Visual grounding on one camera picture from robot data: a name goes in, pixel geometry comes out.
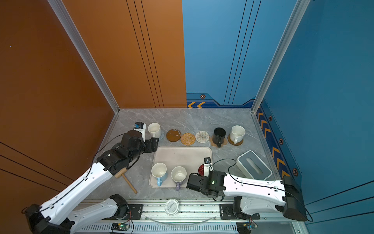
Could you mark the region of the red inside mug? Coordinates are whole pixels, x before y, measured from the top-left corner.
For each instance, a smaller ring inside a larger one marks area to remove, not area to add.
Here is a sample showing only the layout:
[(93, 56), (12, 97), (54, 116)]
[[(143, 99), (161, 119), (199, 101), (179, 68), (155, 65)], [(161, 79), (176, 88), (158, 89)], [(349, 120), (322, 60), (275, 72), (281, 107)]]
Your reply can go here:
[(205, 169), (205, 166), (203, 164), (199, 166), (198, 173), (200, 176), (204, 176), (204, 169)]

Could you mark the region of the glossy brown round coaster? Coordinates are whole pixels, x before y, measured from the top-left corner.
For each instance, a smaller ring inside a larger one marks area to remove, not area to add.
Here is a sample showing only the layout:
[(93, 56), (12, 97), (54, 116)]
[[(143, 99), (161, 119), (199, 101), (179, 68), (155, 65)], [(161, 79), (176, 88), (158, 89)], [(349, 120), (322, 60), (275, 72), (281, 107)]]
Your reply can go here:
[(182, 134), (178, 129), (171, 129), (167, 132), (167, 140), (170, 142), (177, 142), (180, 140)]

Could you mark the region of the white mug blue handle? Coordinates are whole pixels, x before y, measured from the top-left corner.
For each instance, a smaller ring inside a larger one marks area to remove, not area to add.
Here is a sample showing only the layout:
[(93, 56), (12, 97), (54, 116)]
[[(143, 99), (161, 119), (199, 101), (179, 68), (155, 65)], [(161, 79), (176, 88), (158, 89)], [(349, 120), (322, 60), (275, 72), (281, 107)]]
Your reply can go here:
[(168, 177), (167, 166), (164, 163), (156, 163), (152, 167), (151, 173), (156, 179), (158, 187), (160, 187)]

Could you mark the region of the white mug purple handle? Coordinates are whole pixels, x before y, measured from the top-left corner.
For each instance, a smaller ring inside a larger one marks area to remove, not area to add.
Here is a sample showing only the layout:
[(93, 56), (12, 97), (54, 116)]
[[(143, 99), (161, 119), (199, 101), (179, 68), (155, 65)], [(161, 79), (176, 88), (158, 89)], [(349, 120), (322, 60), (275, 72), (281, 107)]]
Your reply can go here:
[(175, 167), (171, 172), (171, 178), (176, 184), (176, 191), (179, 191), (187, 177), (187, 171), (182, 166)]

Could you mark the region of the rattan woven coaster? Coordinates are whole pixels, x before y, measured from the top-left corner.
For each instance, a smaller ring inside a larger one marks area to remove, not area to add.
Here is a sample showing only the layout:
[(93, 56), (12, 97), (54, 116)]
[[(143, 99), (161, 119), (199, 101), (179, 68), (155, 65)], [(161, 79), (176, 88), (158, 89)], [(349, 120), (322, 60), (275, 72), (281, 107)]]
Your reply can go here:
[(191, 146), (196, 142), (195, 135), (192, 133), (185, 133), (181, 136), (181, 143), (186, 146)]

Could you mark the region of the white multicolour woven coaster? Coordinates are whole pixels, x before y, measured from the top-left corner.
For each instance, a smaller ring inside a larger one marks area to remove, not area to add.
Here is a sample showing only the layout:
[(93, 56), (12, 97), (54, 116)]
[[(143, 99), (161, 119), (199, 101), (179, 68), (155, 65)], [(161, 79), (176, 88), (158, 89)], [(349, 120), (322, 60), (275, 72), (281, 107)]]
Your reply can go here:
[(199, 131), (196, 133), (195, 139), (199, 143), (206, 143), (209, 141), (210, 136), (209, 136), (209, 133), (206, 131)]

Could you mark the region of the paw shaped wooden coaster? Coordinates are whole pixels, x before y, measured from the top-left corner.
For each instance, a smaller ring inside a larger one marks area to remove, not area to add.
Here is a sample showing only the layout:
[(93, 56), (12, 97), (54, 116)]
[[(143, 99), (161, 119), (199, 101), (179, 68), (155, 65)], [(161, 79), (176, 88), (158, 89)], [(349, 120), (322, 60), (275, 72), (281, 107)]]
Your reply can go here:
[[(218, 148), (218, 145), (213, 142), (213, 138), (210, 138), (209, 142), (210, 142), (211, 146)], [(224, 142), (221, 144), (220, 148), (223, 148), (227, 144), (228, 144), (228, 140), (225, 138)]]

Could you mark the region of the brown cork round coaster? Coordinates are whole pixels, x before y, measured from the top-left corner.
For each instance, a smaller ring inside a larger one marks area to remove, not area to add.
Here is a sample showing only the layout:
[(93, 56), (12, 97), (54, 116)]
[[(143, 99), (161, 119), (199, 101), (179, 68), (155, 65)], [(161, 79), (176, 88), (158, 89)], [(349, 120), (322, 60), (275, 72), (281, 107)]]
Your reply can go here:
[(243, 144), (244, 139), (242, 139), (240, 142), (235, 143), (235, 142), (233, 142), (233, 141), (231, 140), (230, 135), (228, 135), (228, 141), (229, 141), (229, 143), (230, 143), (231, 145), (234, 145), (234, 146), (240, 146), (240, 145)]

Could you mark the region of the black mug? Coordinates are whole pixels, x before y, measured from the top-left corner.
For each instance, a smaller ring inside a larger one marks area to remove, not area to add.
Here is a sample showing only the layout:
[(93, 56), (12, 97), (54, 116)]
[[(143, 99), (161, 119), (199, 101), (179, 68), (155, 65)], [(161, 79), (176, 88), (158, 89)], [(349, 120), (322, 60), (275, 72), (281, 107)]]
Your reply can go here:
[(222, 145), (225, 142), (225, 137), (226, 137), (226, 131), (225, 129), (221, 127), (217, 127), (213, 131), (213, 136), (212, 136), (212, 142), (218, 147), (221, 148)]

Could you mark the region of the white speckled mug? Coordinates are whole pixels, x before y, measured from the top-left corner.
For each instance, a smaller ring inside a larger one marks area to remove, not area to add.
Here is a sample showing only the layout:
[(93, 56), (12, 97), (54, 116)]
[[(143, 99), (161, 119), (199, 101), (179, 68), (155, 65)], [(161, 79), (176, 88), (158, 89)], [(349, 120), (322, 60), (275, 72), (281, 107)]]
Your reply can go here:
[(246, 134), (245, 129), (242, 126), (233, 126), (230, 133), (230, 138), (233, 142), (240, 142)]

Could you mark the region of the grey woven coaster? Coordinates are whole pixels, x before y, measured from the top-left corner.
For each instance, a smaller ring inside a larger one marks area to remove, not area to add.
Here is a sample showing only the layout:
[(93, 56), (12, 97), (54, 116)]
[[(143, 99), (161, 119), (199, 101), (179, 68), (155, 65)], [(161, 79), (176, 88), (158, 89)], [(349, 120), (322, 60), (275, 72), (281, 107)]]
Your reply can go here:
[(164, 137), (164, 135), (165, 135), (164, 131), (161, 130), (161, 131), (158, 131), (156, 133), (153, 133), (152, 137), (153, 138), (158, 138), (159, 140), (161, 140)]

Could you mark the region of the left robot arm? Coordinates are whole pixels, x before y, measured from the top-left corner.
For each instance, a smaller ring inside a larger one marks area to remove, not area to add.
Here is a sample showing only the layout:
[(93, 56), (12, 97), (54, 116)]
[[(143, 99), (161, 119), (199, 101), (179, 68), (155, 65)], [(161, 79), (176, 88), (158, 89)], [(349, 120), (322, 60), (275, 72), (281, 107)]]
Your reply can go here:
[(130, 215), (127, 201), (119, 194), (81, 210), (75, 208), (97, 187), (112, 177), (120, 177), (144, 153), (157, 151), (159, 139), (145, 139), (136, 130), (123, 134), (122, 141), (104, 152), (81, 177), (42, 205), (32, 204), (23, 213), (33, 234), (73, 234), (99, 220)]

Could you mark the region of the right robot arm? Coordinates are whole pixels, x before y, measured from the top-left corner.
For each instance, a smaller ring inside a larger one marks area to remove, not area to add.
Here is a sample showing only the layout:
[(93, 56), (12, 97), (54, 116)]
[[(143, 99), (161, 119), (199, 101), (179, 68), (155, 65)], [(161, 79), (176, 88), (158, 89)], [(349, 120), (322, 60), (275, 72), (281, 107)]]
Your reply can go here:
[(280, 212), (283, 217), (307, 221), (300, 186), (291, 177), (282, 180), (255, 180), (220, 171), (210, 171), (208, 176), (191, 173), (187, 188), (208, 198), (234, 197), (233, 213), (239, 219), (249, 219), (257, 213)]

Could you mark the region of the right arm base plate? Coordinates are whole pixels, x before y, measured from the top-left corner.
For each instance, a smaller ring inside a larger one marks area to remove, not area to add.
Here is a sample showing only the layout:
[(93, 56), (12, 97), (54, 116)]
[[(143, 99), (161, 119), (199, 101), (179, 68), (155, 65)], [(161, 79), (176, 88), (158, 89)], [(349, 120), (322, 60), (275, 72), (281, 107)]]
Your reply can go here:
[(219, 208), (222, 220), (259, 220), (261, 218), (259, 213), (255, 213), (254, 215), (245, 214), (241, 211), (241, 208), (235, 207), (233, 204), (220, 204)]

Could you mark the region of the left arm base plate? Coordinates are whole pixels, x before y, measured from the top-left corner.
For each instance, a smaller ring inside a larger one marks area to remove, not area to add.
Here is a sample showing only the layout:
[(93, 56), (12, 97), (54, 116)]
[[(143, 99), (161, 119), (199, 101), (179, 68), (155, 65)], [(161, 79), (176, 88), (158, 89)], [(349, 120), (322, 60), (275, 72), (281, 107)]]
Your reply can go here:
[(143, 212), (143, 204), (129, 204), (128, 210), (122, 217), (116, 217), (117, 220), (140, 220)]

